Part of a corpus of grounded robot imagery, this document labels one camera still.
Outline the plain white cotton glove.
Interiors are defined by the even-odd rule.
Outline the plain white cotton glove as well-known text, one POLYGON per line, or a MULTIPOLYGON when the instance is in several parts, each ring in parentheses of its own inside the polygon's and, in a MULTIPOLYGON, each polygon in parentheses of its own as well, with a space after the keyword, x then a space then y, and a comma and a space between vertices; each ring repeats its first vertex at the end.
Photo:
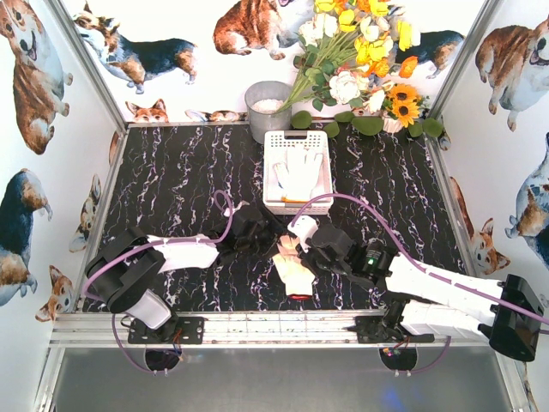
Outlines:
POLYGON ((285 285, 286 295, 294 300, 308 300, 313 295, 315 275, 308 270, 298 257, 273 256, 274 266, 285 285))

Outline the yellow dotted glove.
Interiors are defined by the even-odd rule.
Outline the yellow dotted glove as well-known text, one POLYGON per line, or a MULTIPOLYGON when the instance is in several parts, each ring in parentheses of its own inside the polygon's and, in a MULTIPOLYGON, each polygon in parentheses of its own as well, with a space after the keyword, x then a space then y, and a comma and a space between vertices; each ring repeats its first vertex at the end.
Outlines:
POLYGON ((288 148, 283 163, 287 166, 287 187, 282 199, 289 203, 307 202, 317 185, 323 154, 314 149, 288 148))

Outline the blue dotted white glove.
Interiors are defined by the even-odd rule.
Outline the blue dotted white glove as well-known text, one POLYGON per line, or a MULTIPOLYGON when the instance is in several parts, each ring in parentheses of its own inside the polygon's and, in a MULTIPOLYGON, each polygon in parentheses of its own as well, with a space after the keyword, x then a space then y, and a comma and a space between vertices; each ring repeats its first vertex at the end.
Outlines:
POLYGON ((288 171, 285 163, 280 162, 274 165, 274 172, 278 181, 278 186, 285 190, 287 187, 288 171))

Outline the cream leather glove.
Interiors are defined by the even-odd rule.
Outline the cream leather glove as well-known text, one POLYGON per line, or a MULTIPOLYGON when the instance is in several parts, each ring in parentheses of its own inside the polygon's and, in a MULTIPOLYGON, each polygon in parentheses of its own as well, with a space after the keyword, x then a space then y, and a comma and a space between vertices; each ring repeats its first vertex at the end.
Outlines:
POLYGON ((290 234, 280 236, 277 242, 279 254, 284 258, 297 258, 299 256, 299 252, 297 250, 299 245, 299 238, 293 237, 290 234))

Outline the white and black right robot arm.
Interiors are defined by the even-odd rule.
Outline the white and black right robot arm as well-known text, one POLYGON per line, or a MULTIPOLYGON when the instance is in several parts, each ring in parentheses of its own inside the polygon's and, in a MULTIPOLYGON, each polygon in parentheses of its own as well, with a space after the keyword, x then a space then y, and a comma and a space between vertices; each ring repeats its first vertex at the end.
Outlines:
POLYGON ((367 341, 450 336, 487 342, 515 361, 534 360, 544 310, 522 277, 479 279, 423 265, 379 241, 361 245, 331 224, 288 229, 307 269, 344 276, 384 306, 360 332, 367 341))

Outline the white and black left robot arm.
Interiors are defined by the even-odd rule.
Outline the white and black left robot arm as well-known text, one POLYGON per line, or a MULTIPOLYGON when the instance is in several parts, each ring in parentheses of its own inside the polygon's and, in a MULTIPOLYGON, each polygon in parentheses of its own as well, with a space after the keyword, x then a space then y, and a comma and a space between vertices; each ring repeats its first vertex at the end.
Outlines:
POLYGON ((139 227, 126 229, 87 264, 82 292, 105 303, 112 314, 139 320, 165 341, 175 332, 178 316, 151 289, 157 275, 219 267, 245 255, 262 258, 285 231, 281 220, 264 207, 241 203, 226 213, 227 223, 190 237, 158 237, 139 227))

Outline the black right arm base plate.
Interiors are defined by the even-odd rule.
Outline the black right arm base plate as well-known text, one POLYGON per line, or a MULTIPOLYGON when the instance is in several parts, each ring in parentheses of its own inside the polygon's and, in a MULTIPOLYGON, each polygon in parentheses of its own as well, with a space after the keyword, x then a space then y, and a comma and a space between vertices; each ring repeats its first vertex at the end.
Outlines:
POLYGON ((400 324, 387 323, 381 316, 357 316, 344 330, 354 333, 359 343, 431 343, 433 334, 413 335, 400 324))

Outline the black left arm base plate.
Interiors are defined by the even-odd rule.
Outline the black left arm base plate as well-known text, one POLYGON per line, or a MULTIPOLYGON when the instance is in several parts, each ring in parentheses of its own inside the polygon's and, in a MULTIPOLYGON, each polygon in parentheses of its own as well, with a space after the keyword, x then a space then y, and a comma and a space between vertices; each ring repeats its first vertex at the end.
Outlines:
POLYGON ((134 319, 130 324, 128 343, 130 344, 201 344, 205 318, 171 316, 158 329, 151 329, 141 320, 134 319))

